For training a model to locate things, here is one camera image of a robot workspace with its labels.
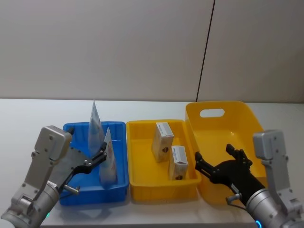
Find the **wall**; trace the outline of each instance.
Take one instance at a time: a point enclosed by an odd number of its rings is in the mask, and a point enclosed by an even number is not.
[[[2,0],[0,97],[303,102],[303,7]]]

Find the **blue plastic tray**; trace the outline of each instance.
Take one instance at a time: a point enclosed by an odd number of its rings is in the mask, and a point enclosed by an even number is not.
[[[63,126],[63,130],[74,127],[71,147],[81,150],[90,156],[88,150],[88,129],[89,122],[68,123]],[[69,182],[69,186],[80,186],[80,193],[60,200],[61,205],[83,205],[91,203],[110,203],[124,201],[129,187],[128,159],[126,145],[125,123],[123,122],[102,122],[102,128],[106,133],[110,128],[113,142],[113,149],[116,158],[117,179],[115,185],[104,189],[99,182],[99,166],[92,170],[90,174],[77,174]],[[67,191],[61,193],[61,197],[70,194]]]

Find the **small cardboard box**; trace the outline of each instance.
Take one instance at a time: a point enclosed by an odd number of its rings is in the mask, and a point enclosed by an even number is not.
[[[173,132],[167,122],[156,123],[152,151],[157,162],[168,161],[173,138]]]
[[[186,178],[188,168],[187,155],[184,146],[173,146],[169,161],[169,179],[183,180]]]

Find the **yellow plastic tray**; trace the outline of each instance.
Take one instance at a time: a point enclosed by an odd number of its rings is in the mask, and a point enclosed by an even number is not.
[[[201,117],[200,113],[222,116]],[[194,151],[199,151],[211,165],[233,159],[226,153],[230,143],[236,149],[243,149],[253,162],[250,170],[266,185],[265,168],[256,158],[253,146],[253,133],[262,131],[258,120],[250,108],[240,101],[196,102],[186,106],[186,126]],[[212,184],[205,176],[199,184],[199,192],[210,204],[226,204],[225,197],[231,191],[224,185]]]
[[[186,149],[188,170],[186,179],[169,180],[169,162],[157,163],[151,145],[156,122],[168,122],[174,134],[173,145]],[[182,120],[143,120],[127,123],[128,161],[131,195],[134,201],[180,200],[197,197],[201,181],[195,170],[194,151]]]

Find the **table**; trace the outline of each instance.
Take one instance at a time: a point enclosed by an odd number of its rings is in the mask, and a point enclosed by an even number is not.
[[[89,121],[92,101],[0,99],[0,213],[22,183],[31,163],[40,129],[62,127],[68,122]],[[104,121],[141,119],[184,119],[186,102],[96,101]],[[290,181],[294,193],[304,200],[304,104],[248,104],[264,129],[282,129],[289,156]],[[208,205],[201,197],[162,205],[127,201],[62,207],[57,204],[42,224],[43,228],[98,227],[199,227],[255,228],[243,210]]]

